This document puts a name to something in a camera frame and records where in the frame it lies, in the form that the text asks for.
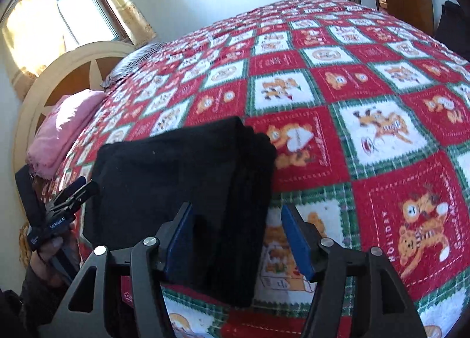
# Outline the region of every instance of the floral curtain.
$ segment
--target floral curtain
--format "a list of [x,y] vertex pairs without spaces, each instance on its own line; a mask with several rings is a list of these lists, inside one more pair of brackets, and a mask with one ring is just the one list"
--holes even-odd
[[47,66],[65,53],[56,0],[20,0],[2,28],[3,60],[20,99]]
[[131,0],[107,0],[136,47],[147,44],[157,34]]

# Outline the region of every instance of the patchwork blanket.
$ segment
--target patchwork blanket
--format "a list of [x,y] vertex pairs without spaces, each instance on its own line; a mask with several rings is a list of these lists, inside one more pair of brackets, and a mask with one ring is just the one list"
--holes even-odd
[[[265,132],[278,152],[255,297],[250,309],[234,310],[165,287],[179,337],[299,335],[315,285],[299,273],[283,233],[287,202],[347,248],[382,248],[429,336],[448,333],[470,297],[466,60],[345,0],[257,8],[142,62],[114,87],[45,196],[88,177],[104,143],[227,116]],[[90,252],[84,240],[81,252]],[[124,288],[132,302],[126,280]],[[352,301],[351,280],[340,336],[348,335]]]

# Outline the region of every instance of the metal rivet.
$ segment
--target metal rivet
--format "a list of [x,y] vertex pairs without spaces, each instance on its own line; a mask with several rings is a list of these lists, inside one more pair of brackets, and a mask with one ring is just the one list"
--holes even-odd
[[97,246],[93,252],[95,255],[101,256],[103,253],[106,253],[106,247],[104,245]]
[[382,249],[380,249],[378,246],[373,246],[372,248],[370,248],[370,252],[374,256],[381,256],[382,255]]
[[320,244],[323,245],[323,246],[326,246],[326,247],[330,247],[330,246],[333,246],[335,242],[330,239],[330,237],[325,237],[323,239],[320,240]]
[[144,239],[144,245],[146,246],[155,245],[156,242],[157,242],[157,239],[155,237],[146,237]]

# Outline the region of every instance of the headboard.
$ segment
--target headboard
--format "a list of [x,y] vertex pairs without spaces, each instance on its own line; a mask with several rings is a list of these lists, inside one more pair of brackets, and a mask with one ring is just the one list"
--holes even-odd
[[133,45],[119,41],[89,43],[68,51],[42,72],[20,108],[13,145],[14,172],[25,164],[37,129],[59,99],[86,88],[103,90],[100,83],[134,50]]

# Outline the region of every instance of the window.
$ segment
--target window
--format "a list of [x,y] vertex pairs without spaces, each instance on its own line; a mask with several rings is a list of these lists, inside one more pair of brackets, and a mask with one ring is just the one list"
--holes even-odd
[[67,51],[96,41],[122,39],[122,30],[105,0],[57,0]]

